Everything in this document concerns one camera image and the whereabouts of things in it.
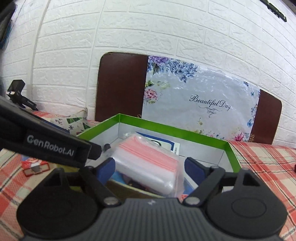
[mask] blue butterfly print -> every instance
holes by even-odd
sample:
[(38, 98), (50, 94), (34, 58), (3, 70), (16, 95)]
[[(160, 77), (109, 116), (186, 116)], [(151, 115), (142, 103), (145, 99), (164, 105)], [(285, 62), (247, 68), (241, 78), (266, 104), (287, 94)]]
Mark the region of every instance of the blue butterfly print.
[(248, 127), (251, 127), (253, 125), (253, 123), (251, 123), (252, 119), (249, 120), (249, 122), (247, 123)]

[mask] floral plastic sheet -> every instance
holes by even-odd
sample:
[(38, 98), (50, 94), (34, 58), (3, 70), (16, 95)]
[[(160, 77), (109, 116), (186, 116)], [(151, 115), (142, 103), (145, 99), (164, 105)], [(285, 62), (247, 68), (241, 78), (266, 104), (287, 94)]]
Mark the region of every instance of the floral plastic sheet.
[(142, 118), (211, 137), (248, 141), (260, 89), (181, 60), (149, 56)]

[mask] pink flower print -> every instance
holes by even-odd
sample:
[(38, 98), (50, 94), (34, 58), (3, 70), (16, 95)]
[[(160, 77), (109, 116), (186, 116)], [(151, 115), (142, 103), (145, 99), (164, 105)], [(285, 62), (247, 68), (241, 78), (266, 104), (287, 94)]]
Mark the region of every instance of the pink flower print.
[(244, 138), (244, 134), (241, 132), (240, 134), (238, 134), (237, 136), (234, 137), (235, 141), (242, 141), (242, 139)]
[(146, 99), (155, 99), (157, 100), (157, 93), (156, 91), (152, 90), (152, 89), (146, 89), (144, 92), (144, 96)]

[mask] open cardboard box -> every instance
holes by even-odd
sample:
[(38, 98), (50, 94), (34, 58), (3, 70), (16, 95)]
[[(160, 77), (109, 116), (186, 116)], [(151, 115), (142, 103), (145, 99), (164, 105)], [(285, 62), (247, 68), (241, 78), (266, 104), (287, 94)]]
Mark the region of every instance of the open cardboard box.
[[(238, 172), (240, 169), (239, 162), (227, 141), (123, 114), (117, 114), (90, 128), (81, 133), (79, 138), (101, 146), (108, 143), (112, 147), (123, 140), (127, 133), (133, 132), (140, 132), (180, 143), (179, 155), (182, 156), (183, 161), (187, 157), (192, 157), (206, 167), (218, 165), (227, 172)], [(97, 160), (87, 160), (86, 165), (96, 167), (103, 161), (104, 155)], [(197, 185), (185, 171), (184, 175), (190, 185), (196, 188)], [(108, 181), (106, 186), (122, 201), (128, 197), (160, 197), (114, 180)]]

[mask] metal screw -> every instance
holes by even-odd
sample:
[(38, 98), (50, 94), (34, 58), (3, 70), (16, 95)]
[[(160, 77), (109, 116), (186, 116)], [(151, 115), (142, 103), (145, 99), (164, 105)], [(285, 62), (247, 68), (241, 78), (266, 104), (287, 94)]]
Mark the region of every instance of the metal screw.
[(108, 206), (118, 204), (118, 199), (116, 197), (106, 197), (104, 203)]
[(185, 199), (185, 202), (188, 205), (197, 205), (200, 203), (200, 199), (198, 197), (188, 197)]

